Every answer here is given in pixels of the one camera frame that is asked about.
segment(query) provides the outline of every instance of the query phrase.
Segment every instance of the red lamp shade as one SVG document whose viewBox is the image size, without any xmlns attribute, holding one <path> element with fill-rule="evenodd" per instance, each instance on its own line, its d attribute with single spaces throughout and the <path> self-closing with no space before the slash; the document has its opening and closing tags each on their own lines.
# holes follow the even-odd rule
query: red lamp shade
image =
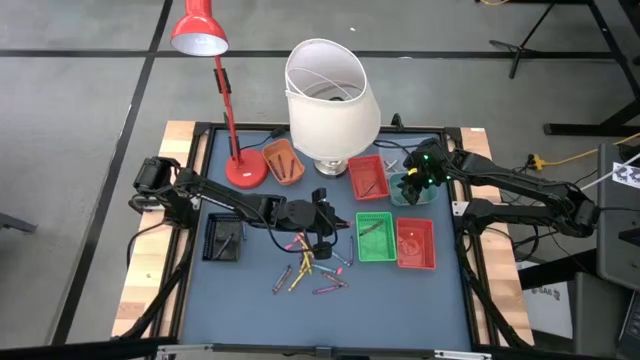
<svg viewBox="0 0 640 360">
<path fill-rule="evenodd" d="M 181 53 L 216 56 L 229 49 L 227 35 L 211 17 L 211 0 L 185 0 L 185 15 L 171 33 L 171 46 Z"/>
</svg>

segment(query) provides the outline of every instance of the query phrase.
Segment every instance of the white lamp shade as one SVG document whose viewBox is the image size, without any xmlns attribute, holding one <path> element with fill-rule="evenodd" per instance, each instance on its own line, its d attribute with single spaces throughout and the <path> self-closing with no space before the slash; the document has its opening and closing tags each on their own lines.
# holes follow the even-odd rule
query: white lamp shade
<svg viewBox="0 0 640 360">
<path fill-rule="evenodd" d="M 315 160 L 340 161 L 375 140 L 380 108 L 351 51 L 325 39 L 303 41 L 287 60 L 285 80 L 296 149 Z M 330 100 L 337 98 L 343 101 Z"/>
</svg>

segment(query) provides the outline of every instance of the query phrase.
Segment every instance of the wooden table frame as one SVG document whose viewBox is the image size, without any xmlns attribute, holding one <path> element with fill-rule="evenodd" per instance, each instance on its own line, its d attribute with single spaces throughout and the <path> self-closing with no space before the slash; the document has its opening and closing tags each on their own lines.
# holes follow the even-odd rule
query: wooden table frame
<svg viewBox="0 0 640 360">
<path fill-rule="evenodd" d="M 164 138 L 160 146 L 159 156 L 175 158 L 187 167 L 195 169 L 201 174 L 208 171 L 210 143 L 214 135 L 214 125 L 222 124 L 197 123 L 195 121 L 169 121 Z M 239 125 L 239 129 L 248 124 Z M 433 129 L 435 132 L 446 133 L 449 146 L 462 147 L 467 151 L 491 157 L 487 135 L 481 128 L 415 128 L 419 131 Z M 465 189 L 456 182 L 456 200 L 465 199 Z M 491 186 L 467 187 L 475 198 L 485 198 L 492 202 L 501 202 L 500 191 Z M 140 229 L 156 224 L 162 220 L 162 211 L 144 213 L 140 222 Z M 492 224 L 492 227 L 508 232 L 505 224 Z M 124 283 L 120 305 L 116 314 L 112 334 L 120 335 L 128 330 L 135 320 L 143 313 L 158 290 L 182 257 L 182 251 L 187 238 L 195 236 L 196 230 L 172 230 L 169 226 L 160 226 L 138 237 L 133 249 L 131 265 Z M 533 336 L 529 326 L 526 304 L 516 263 L 513 256 L 511 242 L 503 234 L 485 231 L 480 241 L 474 243 L 473 251 L 468 258 L 478 274 L 483 285 L 488 285 L 493 302 L 516 330 L 518 335 L 529 344 L 533 344 Z M 169 336 L 179 333 L 183 300 L 188 281 L 183 279 L 174 289 L 172 295 L 164 305 L 161 321 L 154 321 L 145 332 L 146 336 Z M 467 301 L 468 311 L 475 316 L 467 316 L 470 325 L 475 325 L 477 331 L 472 331 L 472 342 L 475 344 L 490 344 L 505 346 L 506 342 L 497 333 L 487 316 L 481 303 L 467 286 L 467 295 L 473 301 Z"/>
</svg>

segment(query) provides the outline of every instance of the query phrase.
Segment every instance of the red desk lamp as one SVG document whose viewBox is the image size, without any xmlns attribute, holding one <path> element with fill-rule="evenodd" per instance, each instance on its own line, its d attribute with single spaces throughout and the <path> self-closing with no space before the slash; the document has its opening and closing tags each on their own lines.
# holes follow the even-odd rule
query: red desk lamp
<svg viewBox="0 0 640 360">
<path fill-rule="evenodd" d="M 185 15 L 173 28 L 171 45 L 188 55 L 215 56 L 216 72 L 231 132 L 231 158 L 225 166 L 227 178 L 242 189 L 260 185 L 267 177 L 267 164 L 259 151 L 239 148 L 229 87 L 219 56 L 229 49 L 229 42 L 220 24 L 211 16 L 211 0 L 185 0 Z"/>
</svg>

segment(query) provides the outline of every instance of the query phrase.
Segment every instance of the yellow cable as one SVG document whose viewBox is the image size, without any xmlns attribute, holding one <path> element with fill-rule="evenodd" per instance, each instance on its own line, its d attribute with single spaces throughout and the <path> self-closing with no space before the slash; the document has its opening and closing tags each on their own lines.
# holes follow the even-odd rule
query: yellow cable
<svg viewBox="0 0 640 360">
<path fill-rule="evenodd" d="M 480 1 L 485 5 L 498 6 L 498 5 L 506 4 L 511 0 L 500 0 L 500 1 L 496 1 L 496 2 L 491 2 L 491 1 L 487 1 L 487 0 L 480 0 Z"/>
<path fill-rule="evenodd" d="M 630 140 L 632 140 L 632 139 L 637 138 L 638 136 L 640 136 L 640 133 L 637 133 L 637 134 L 631 135 L 631 136 L 629 136 L 629 137 L 628 137 L 628 138 L 626 138 L 626 139 L 622 139 L 622 140 L 620 140 L 620 141 L 614 142 L 614 143 L 613 143 L 613 145 L 620 145 L 620 144 L 624 144 L 624 143 L 626 143 L 627 141 L 630 141 Z M 543 160 L 543 159 L 540 159 L 537 155 L 534 155 L 534 158 L 535 158 L 535 160 L 534 160 L 534 166 L 535 166 L 536 170 L 540 171 L 540 170 L 542 170 L 542 168 L 544 168 L 545 166 L 558 166 L 558 165 L 566 164 L 566 163 L 568 163 L 568 162 L 571 162 L 571 161 L 574 161 L 574 160 L 577 160 L 577 159 L 583 158 L 583 157 L 585 157 L 585 156 L 589 156 L 589 155 L 591 155 L 591 154 L 595 154 L 595 153 L 597 153 L 597 152 L 598 152 L 598 149 L 592 149 L 592 150 L 589 150 L 589 151 L 583 152 L 582 154 L 578 154 L 578 155 L 572 156 L 572 157 L 570 157 L 570 158 L 566 158 L 566 159 L 564 159 L 564 160 L 554 161 L 554 162 L 548 162 L 548 161 L 545 161 L 545 160 Z"/>
</svg>

